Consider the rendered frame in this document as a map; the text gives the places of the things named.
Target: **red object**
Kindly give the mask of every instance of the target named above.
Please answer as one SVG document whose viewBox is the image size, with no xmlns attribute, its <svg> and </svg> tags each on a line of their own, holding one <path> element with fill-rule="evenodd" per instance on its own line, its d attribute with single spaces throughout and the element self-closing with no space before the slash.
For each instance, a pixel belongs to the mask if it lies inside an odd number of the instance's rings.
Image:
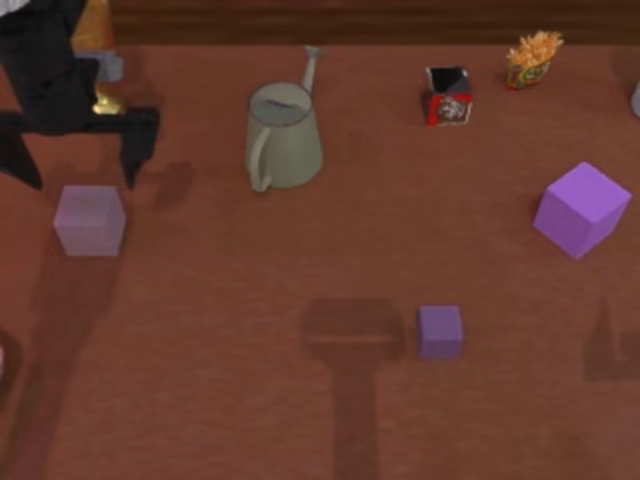
<svg viewBox="0 0 640 480">
<path fill-rule="evenodd" d="M 469 121 L 473 95 L 463 67 L 427 68 L 422 104 L 427 125 L 464 125 Z"/>
</svg>

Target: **orange object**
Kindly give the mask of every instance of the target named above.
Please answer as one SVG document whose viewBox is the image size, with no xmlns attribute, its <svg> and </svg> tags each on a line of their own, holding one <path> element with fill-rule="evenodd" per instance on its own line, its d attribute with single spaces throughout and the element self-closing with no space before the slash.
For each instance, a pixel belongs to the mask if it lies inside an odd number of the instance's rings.
<svg viewBox="0 0 640 480">
<path fill-rule="evenodd" d="M 111 50 L 116 40 L 109 0 L 88 0 L 71 38 L 75 51 Z"/>
</svg>

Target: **brown surface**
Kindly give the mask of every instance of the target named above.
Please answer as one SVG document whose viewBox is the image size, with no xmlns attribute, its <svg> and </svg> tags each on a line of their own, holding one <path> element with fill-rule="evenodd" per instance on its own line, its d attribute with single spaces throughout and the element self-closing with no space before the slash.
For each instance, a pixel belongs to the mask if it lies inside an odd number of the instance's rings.
<svg viewBox="0 0 640 480">
<path fill-rule="evenodd" d="M 113 0 L 122 44 L 640 44 L 636 0 Z"/>
<path fill-rule="evenodd" d="M 581 262 L 530 215 L 582 160 L 637 191 L 621 76 L 640 72 L 618 68 L 633 52 L 566 48 L 508 93 L 504 51 L 328 49 L 326 168 L 263 196 L 242 165 L 246 100 L 300 78 L 302 49 L 126 51 L 125 91 L 161 98 L 165 124 L 123 194 L 122 258 L 64 258 L 51 233 L 62 185 L 122 186 L 111 142 L 30 139 L 44 194 L 0 178 L 2 321 L 25 359 L 4 479 L 636 480 L 640 210 Z M 469 125 L 423 126 L 427 59 L 468 66 Z M 461 306 L 463 358 L 416 360 L 423 303 Z M 406 348 L 303 341 L 352 322 Z"/>
</svg>

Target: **small purple cube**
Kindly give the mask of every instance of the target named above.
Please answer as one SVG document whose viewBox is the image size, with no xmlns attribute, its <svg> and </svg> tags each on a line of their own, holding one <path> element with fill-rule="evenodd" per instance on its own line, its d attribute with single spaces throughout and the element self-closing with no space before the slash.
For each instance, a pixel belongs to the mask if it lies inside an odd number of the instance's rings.
<svg viewBox="0 0 640 480">
<path fill-rule="evenodd" d="M 120 252 L 126 216 L 115 187 L 67 186 L 53 228 L 72 257 L 115 257 Z"/>
<path fill-rule="evenodd" d="M 456 358 L 462 351 L 463 339 L 458 307 L 423 306 L 418 309 L 418 353 L 421 358 Z"/>
<path fill-rule="evenodd" d="M 582 162 L 545 191 L 533 226 L 575 259 L 615 229 L 631 194 Z"/>
</svg>

